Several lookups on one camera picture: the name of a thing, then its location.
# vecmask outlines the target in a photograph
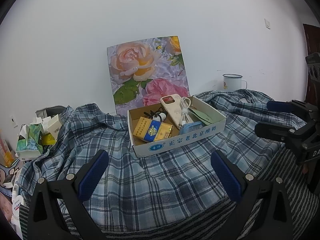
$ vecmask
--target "blue gripper pad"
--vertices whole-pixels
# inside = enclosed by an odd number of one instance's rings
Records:
[[[242,197],[241,185],[217,152],[211,154],[211,166],[230,200],[240,203]]]
[[[267,103],[267,109],[274,112],[291,113],[293,106],[287,102],[269,101]]]
[[[92,196],[108,164],[108,153],[103,151],[79,183],[78,199],[81,202],[89,200]]]

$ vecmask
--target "enamel mug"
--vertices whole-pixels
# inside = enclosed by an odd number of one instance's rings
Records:
[[[248,87],[248,83],[242,79],[241,75],[236,74],[224,74],[223,75],[223,89],[225,91],[236,91],[241,89],[241,82],[245,82],[245,89]]]

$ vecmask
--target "silver screw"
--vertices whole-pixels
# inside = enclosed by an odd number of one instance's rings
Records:
[[[253,176],[252,174],[246,174],[246,175],[245,175],[245,178],[246,178],[247,180],[253,180],[253,179],[254,179],[254,176]]]
[[[72,180],[74,177],[75,177],[75,175],[74,175],[73,173],[69,173],[69,174],[66,176],[66,179],[67,179],[67,180]]]
[[[39,184],[44,183],[44,178],[39,178],[39,179],[38,179],[38,183],[39,183]]]
[[[282,180],[280,177],[278,177],[278,178],[276,178],[276,182],[278,182],[279,184],[281,184],[281,183],[283,182],[283,180]]]

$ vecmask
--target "wooden door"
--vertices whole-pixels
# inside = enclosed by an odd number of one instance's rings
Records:
[[[308,55],[320,52],[320,28],[307,24],[304,24],[303,27],[307,40]],[[305,102],[315,106],[317,105],[315,87],[313,83],[311,83],[309,74]]]

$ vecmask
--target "plaid shirt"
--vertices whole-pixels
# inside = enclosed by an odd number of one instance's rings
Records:
[[[125,116],[104,114],[95,104],[76,110],[68,107],[56,145],[24,165],[19,177],[23,197],[30,200],[40,177],[63,179],[104,149],[109,153],[109,166],[84,203],[93,220],[103,232],[159,228],[225,199],[226,192],[210,164],[214,149],[220,149],[243,172],[257,175],[284,144],[258,138],[255,124],[304,125],[292,114],[267,111],[266,103],[272,99],[260,92],[211,91],[197,97],[227,116],[225,130],[145,158],[135,156]],[[248,103],[240,102],[241,98]],[[68,218],[63,202],[60,208]]]

